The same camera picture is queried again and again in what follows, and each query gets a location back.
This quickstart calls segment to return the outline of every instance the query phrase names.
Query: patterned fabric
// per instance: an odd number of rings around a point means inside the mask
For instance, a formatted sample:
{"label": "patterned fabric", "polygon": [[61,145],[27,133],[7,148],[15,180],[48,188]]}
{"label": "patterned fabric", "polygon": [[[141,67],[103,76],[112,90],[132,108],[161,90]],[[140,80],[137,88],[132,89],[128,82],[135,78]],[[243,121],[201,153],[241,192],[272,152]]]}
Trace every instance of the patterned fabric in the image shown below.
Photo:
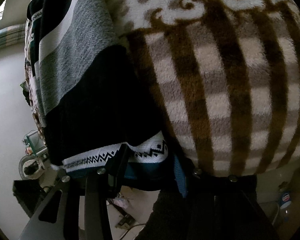
{"label": "patterned fabric", "polygon": [[23,42],[25,39],[25,24],[18,24],[0,30],[0,49]]}
{"label": "patterned fabric", "polygon": [[172,159],[104,0],[31,0],[27,17],[26,73],[51,163],[85,176],[126,144],[125,185],[160,189]]}
{"label": "patterned fabric", "polygon": [[34,74],[34,62],[31,62],[31,46],[34,46],[34,34],[33,34],[33,19],[27,19],[25,28],[25,76],[26,84],[29,89],[30,107],[34,122],[38,128],[38,135],[40,139],[46,144],[46,140],[43,134],[43,129],[40,122],[40,111],[38,105],[38,98],[36,93],[36,83]]}
{"label": "patterned fabric", "polygon": [[106,0],[166,132],[215,176],[300,158],[300,12],[292,0]]}

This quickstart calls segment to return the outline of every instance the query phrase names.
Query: white wall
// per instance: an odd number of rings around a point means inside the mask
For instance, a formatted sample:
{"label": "white wall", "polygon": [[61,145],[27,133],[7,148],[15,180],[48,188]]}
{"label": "white wall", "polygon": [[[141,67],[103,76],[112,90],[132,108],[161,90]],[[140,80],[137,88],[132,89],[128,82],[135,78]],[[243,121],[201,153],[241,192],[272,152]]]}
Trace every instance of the white wall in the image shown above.
{"label": "white wall", "polygon": [[30,0],[7,0],[4,7],[0,30],[15,24],[25,23]]}
{"label": "white wall", "polygon": [[36,129],[20,87],[24,79],[24,44],[0,49],[0,228],[10,240],[19,238],[29,220],[12,194],[25,155],[21,140]]}

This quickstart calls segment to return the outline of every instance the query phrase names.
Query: plaid fabric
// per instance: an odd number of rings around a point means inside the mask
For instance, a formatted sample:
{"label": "plaid fabric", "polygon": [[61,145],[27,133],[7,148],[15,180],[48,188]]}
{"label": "plaid fabric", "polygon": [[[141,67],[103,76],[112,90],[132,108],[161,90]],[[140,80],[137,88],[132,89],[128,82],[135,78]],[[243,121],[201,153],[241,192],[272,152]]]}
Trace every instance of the plaid fabric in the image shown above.
{"label": "plaid fabric", "polygon": [[167,133],[216,176],[300,158],[292,0],[106,0]]}
{"label": "plaid fabric", "polygon": [[25,24],[18,24],[0,30],[0,49],[25,41]]}

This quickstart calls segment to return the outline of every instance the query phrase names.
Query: floor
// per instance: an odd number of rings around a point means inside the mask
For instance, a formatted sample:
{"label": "floor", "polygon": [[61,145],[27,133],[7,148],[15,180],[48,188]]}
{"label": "floor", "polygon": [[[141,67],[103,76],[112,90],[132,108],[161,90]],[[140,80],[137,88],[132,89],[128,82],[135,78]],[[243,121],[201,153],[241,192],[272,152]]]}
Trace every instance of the floor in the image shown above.
{"label": "floor", "polygon": [[[288,240],[300,225],[300,160],[290,163],[280,169],[268,171],[259,175],[257,198],[261,208],[272,221],[274,214],[278,209],[278,205],[276,204],[276,201],[279,198],[278,187],[284,181],[290,182],[291,198],[293,199],[289,209],[291,216],[289,217],[288,222],[277,227],[277,231],[281,240]],[[159,192],[146,192],[122,187],[122,193],[129,199],[130,206],[126,209],[126,212],[136,219],[135,224],[146,223],[152,212],[152,206],[157,200]],[[82,210],[84,209],[84,197],[82,197],[81,200],[79,226],[81,229],[84,229],[84,220],[82,216]],[[111,205],[108,206],[108,215],[113,240],[119,240],[126,232],[126,230],[115,228],[115,225],[121,220],[122,216]],[[133,240],[142,228],[143,226],[133,228],[123,239]]]}

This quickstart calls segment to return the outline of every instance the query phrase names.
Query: zigzag pattern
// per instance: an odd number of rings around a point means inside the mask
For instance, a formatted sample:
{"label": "zigzag pattern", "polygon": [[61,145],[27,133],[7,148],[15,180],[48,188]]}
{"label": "zigzag pattern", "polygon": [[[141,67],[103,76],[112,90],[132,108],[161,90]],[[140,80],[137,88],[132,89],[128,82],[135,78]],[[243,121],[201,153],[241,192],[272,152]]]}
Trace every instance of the zigzag pattern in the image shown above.
{"label": "zigzag pattern", "polygon": [[32,21],[34,21],[37,17],[41,16],[42,12],[35,14],[34,16],[32,16]]}
{"label": "zigzag pattern", "polygon": [[[158,144],[157,147],[161,150],[151,148],[149,153],[134,152],[135,157],[139,157],[139,158],[145,157],[145,158],[147,158],[147,157],[152,157],[152,155],[157,157],[158,154],[164,155],[164,151],[168,149],[167,145],[166,145],[166,142],[164,140],[162,141],[162,147],[161,147],[160,144]],[[102,162],[102,161],[104,161],[106,163],[108,161],[108,159],[112,158],[117,152],[118,152],[118,150],[116,150],[116,152],[112,151],[110,153],[107,152],[106,154],[103,153],[103,154],[100,154],[100,155],[89,156],[89,157],[82,158],[80,160],[65,164],[64,167],[66,169],[69,169],[69,168],[72,168],[72,167],[75,167],[75,166],[79,166],[81,164],[99,163],[99,162]]]}
{"label": "zigzag pattern", "polygon": [[87,164],[87,163],[90,164],[90,163],[96,163],[96,162],[98,163],[98,162],[102,162],[102,161],[104,161],[106,163],[107,160],[112,158],[117,152],[118,152],[118,150],[115,153],[112,151],[110,153],[107,152],[106,154],[103,153],[102,155],[100,154],[100,155],[89,156],[87,158],[83,158],[83,159],[68,163],[65,165],[65,168],[69,169],[69,168],[72,168],[75,166],[79,166],[81,164]]}

